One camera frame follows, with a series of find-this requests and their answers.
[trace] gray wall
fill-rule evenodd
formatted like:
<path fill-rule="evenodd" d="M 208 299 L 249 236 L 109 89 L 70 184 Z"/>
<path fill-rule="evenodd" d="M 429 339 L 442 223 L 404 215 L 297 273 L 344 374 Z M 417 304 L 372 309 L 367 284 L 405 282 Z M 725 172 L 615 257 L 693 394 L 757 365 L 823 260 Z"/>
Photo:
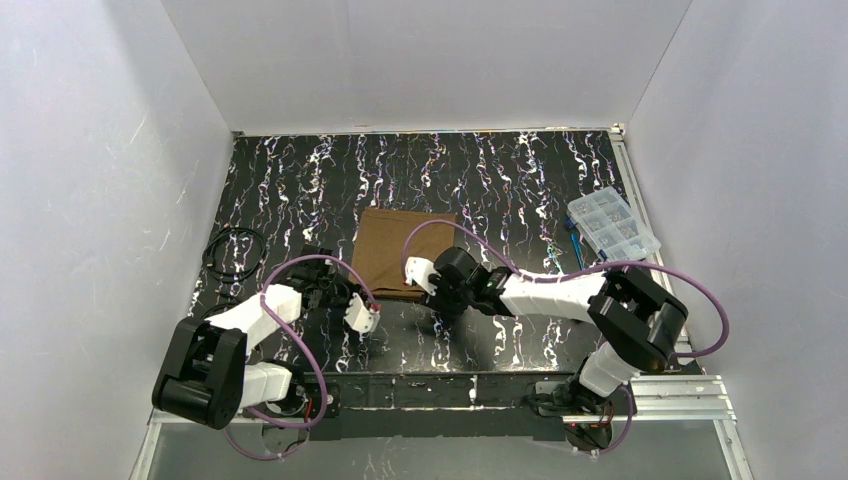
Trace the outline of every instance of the gray wall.
<path fill-rule="evenodd" d="M 846 2 L 695 0 L 627 132 L 669 263 L 731 314 L 704 364 L 763 479 L 848 469 L 846 18 Z M 685 298 L 703 347 L 718 321 Z"/>
<path fill-rule="evenodd" d="M 231 151 L 157 0 L 0 7 L 0 477 L 126 478 Z"/>
<path fill-rule="evenodd" d="M 690 0 L 163 0 L 231 130 L 607 126 Z"/>

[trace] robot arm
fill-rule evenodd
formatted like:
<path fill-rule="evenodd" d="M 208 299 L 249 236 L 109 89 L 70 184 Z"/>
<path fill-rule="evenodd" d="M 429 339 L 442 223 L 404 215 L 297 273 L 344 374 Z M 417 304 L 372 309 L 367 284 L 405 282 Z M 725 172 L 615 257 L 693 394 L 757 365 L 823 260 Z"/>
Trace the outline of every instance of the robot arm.
<path fill-rule="evenodd" d="M 688 315 L 649 275 L 629 267 L 567 283 L 533 283 L 506 267 L 488 271 L 453 247 L 435 262 L 410 258 L 405 271 L 407 282 L 427 292 L 424 304 L 437 311 L 458 314 L 471 306 L 487 315 L 542 314 L 594 323 L 607 343 L 584 361 L 564 403 L 598 405 L 640 372 L 663 371 Z"/>
<path fill-rule="evenodd" d="M 330 254 L 304 247 L 303 254 Z M 188 317 L 177 324 L 153 390 L 153 406 L 214 429 L 227 426 L 239 409 L 284 399 L 292 372 L 260 362 L 245 365 L 256 345 L 280 326 L 262 308 L 262 294 L 208 319 Z M 374 331 L 379 311 L 366 306 L 359 287 L 330 274 L 329 265 L 307 261 L 271 285 L 266 304 L 286 323 L 302 310 L 345 307 L 345 322 L 360 333 Z"/>

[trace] floor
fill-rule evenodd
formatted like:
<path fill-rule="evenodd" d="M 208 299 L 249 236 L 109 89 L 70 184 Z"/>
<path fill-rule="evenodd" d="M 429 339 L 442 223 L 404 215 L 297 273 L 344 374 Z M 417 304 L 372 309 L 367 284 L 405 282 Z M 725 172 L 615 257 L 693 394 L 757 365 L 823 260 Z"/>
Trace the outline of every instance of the floor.
<path fill-rule="evenodd" d="M 566 204 L 609 185 L 625 194 L 605 131 L 246 137 L 235 141 L 213 233 L 229 224 L 268 240 L 264 268 L 230 291 L 241 299 L 304 243 L 350 261 L 369 206 L 453 212 L 519 267 L 571 272 L 578 263 L 564 226 Z M 491 265 L 479 246 L 455 238 Z M 588 245 L 582 247 L 585 264 L 595 262 Z M 250 263 L 257 251 L 232 243 L 223 266 Z M 202 271 L 191 313 L 220 302 L 222 287 Z M 299 320 L 296 330 L 325 371 L 340 373 L 573 371 L 600 341 L 594 326 L 566 319 L 492 318 L 469 310 L 448 323 L 418 305 L 382 303 L 380 327 L 369 335 L 346 329 L 341 312 L 327 311 Z M 282 333 L 261 347 L 266 358 L 308 369 Z"/>

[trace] white wall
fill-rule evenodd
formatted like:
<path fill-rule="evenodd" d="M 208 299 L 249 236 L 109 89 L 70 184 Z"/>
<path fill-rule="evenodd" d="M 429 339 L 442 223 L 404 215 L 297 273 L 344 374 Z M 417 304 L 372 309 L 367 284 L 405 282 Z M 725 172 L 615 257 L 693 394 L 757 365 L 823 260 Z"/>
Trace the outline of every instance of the white wall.
<path fill-rule="evenodd" d="M 231 130 L 608 126 L 690 0 L 163 0 Z"/>
<path fill-rule="evenodd" d="M 0 1 L 0 476 L 126 478 L 231 141 L 157 0 L 47 3 Z"/>
<path fill-rule="evenodd" d="M 695 0 L 627 132 L 669 263 L 731 314 L 704 364 L 762 479 L 848 471 L 846 18 L 846 2 Z M 696 298 L 703 347 L 718 323 Z"/>

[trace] clear plastic container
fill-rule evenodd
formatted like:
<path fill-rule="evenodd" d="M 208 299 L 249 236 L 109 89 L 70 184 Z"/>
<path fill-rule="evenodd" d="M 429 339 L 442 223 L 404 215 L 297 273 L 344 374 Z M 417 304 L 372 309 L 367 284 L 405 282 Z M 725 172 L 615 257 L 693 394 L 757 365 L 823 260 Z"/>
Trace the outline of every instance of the clear plastic container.
<path fill-rule="evenodd" d="M 568 216 L 604 260 L 642 260 L 660 249 L 657 237 L 612 187 L 570 202 Z"/>

